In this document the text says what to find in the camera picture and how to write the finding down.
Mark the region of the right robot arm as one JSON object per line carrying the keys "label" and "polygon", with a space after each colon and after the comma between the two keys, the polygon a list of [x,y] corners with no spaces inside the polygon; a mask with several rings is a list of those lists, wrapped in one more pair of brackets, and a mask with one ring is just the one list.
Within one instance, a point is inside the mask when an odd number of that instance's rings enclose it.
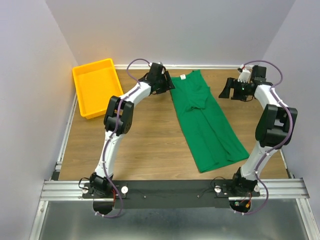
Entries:
{"label": "right robot arm", "polygon": [[278,96],[275,84],[266,79],[266,67],[246,63],[238,72],[238,78],[227,79],[219,97],[245,102],[252,96],[263,108],[255,129],[256,144],[228,186],[234,195],[241,196],[255,190],[266,163],[291,141],[298,110],[288,107]]}

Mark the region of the green t shirt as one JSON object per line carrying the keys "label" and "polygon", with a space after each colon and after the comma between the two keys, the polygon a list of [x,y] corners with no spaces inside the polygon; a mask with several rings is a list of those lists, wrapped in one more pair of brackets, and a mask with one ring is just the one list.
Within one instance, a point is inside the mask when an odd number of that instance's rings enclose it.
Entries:
{"label": "green t shirt", "polygon": [[200,70],[173,77],[170,91],[177,119],[200,173],[246,160],[236,136]]}

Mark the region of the yellow plastic tray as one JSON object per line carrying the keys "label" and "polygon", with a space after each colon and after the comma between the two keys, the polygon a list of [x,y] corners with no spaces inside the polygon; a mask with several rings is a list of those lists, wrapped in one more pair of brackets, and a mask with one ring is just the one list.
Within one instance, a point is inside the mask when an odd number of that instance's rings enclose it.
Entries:
{"label": "yellow plastic tray", "polygon": [[104,115],[110,98],[124,94],[111,58],[75,66],[72,75],[79,112],[87,120]]}

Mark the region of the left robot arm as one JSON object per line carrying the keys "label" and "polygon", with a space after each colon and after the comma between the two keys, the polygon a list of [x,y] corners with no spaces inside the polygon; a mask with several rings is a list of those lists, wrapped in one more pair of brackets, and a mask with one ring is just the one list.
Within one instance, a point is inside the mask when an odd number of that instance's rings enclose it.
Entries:
{"label": "left robot arm", "polygon": [[160,62],[149,62],[149,71],[136,80],[127,93],[109,100],[104,116],[104,144],[99,162],[89,177],[89,186],[99,197],[107,197],[117,187],[112,182],[114,165],[120,143],[133,123],[135,107],[152,94],[162,94],[175,88],[166,67]]}

